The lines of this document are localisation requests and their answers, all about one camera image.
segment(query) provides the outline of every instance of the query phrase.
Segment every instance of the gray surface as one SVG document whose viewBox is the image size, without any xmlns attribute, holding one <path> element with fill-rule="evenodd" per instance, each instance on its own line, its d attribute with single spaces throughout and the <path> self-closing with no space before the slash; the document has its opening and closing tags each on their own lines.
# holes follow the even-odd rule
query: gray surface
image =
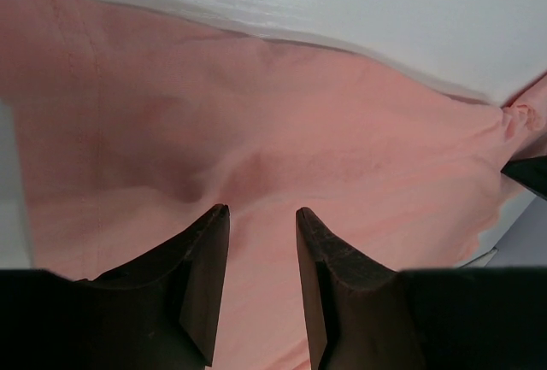
<svg viewBox="0 0 547 370">
<path fill-rule="evenodd" d="M 486 253 L 485 255 L 482 255 L 481 257 L 478 257 L 477 259 L 470 261 L 467 265 L 463 265 L 462 267 L 485 267 L 490 263 L 492 258 L 496 255 L 497 249 L 494 248 L 490 252 Z"/>
<path fill-rule="evenodd" d="M 547 266 L 547 202 L 536 197 L 497 244 L 488 267 Z"/>
<path fill-rule="evenodd" d="M 0 103 L 0 268 L 28 268 L 32 252 L 10 109 Z"/>
<path fill-rule="evenodd" d="M 466 266 L 468 263 L 472 263 L 478 259 L 481 259 L 481 263 L 484 263 L 481 266 L 485 266 L 486 262 L 490 259 L 485 262 L 485 259 L 482 259 L 482 256 L 491 252 L 503 235 L 505 235 L 509 228 L 521 217 L 535 197 L 536 196 L 530 191 L 523 191 L 520 195 L 509 199 L 500 209 L 499 221 L 497 224 L 479 235 L 479 248 L 471 257 L 457 263 L 456 267 Z"/>
</svg>

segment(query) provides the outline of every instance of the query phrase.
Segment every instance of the white wood surface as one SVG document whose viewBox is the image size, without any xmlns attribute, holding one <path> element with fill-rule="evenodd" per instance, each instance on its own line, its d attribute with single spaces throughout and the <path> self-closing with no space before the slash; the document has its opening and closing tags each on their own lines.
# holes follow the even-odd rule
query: white wood surface
<svg viewBox="0 0 547 370">
<path fill-rule="evenodd" d="M 495 104 L 547 70 L 547 0 L 105 0 L 354 50 Z"/>
</svg>

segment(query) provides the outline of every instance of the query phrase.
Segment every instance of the black object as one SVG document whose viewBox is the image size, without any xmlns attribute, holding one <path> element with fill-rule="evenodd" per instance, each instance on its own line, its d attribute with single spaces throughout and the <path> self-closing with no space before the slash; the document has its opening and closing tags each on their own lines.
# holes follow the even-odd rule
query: black object
<svg viewBox="0 0 547 370">
<path fill-rule="evenodd" d="M 510 161 L 502 173 L 547 200 L 547 156 Z"/>
<path fill-rule="evenodd" d="M 228 208 L 93 281 L 0 271 L 0 368 L 198 370 L 210 366 Z"/>
<path fill-rule="evenodd" d="M 547 368 L 547 269 L 393 272 L 297 212 L 313 370 Z"/>
</svg>

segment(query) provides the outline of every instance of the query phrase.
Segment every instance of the pink fabric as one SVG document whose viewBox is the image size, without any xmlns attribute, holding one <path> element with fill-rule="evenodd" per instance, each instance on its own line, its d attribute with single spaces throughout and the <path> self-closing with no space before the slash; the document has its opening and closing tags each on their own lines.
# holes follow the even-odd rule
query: pink fabric
<svg viewBox="0 0 547 370">
<path fill-rule="evenodd" d="M 91 0 L 0 0 L 0 21 L 39 266 L 95 277 L 230 205 L 217 370 L 309 367 L 297 208 L 390 267 L 451 266 L 545 129 L 547 79 L 499 109 L 364 57 Z"/>
</svg>

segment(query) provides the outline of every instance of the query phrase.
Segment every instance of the pink cloth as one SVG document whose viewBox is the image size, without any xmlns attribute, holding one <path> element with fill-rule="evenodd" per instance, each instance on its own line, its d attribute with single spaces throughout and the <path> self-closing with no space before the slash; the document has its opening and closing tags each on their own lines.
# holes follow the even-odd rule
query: pink cloth
<svg viewBox="0 0 547 370">
<path fill-rule="evenodd" d="M 503 164 L 545 131 L 547 79 L 499 109 L 91 0 L 0 0 L 0 21 L 39 266 L 95 277 L 230 205 L 217 370 L 309 367 L 297 208 L 390 267 L 451 266 L 515 190 Z"/>
</svg>

